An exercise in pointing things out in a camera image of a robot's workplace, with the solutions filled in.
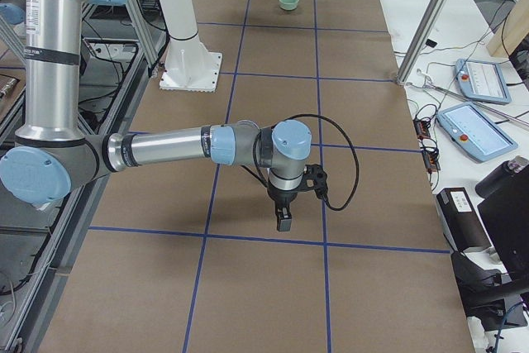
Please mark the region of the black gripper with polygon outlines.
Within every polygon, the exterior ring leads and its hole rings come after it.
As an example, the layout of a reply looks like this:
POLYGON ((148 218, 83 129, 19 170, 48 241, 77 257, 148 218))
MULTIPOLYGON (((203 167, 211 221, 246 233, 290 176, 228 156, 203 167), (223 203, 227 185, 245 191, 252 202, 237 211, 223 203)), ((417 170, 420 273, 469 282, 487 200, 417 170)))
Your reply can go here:
POLYGON ((298 196, 298 189, 281 189, 268 182, 267 194, 274 202, 277 221, 277 231, 290 231, 292 226, 292 214, 290 203, 298 196))

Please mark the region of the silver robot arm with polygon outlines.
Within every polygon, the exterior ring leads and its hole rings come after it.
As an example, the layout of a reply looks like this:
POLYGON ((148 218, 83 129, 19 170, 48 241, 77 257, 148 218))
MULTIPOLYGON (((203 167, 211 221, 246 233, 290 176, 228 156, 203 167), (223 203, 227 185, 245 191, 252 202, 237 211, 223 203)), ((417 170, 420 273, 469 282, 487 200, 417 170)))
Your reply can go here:
POLYGON ((160 134, 86 135, 78 127, 82 7, 126 0, 26 0, 26 115, 15 145, 1 159, 3 186, 41 205, 129 167, 208 158, 221 165, 268 170, 277 228, 288 231, 289 205, 306 188, 312 134, 287 120, 261 129, 253 122, 201 126, 160 134))

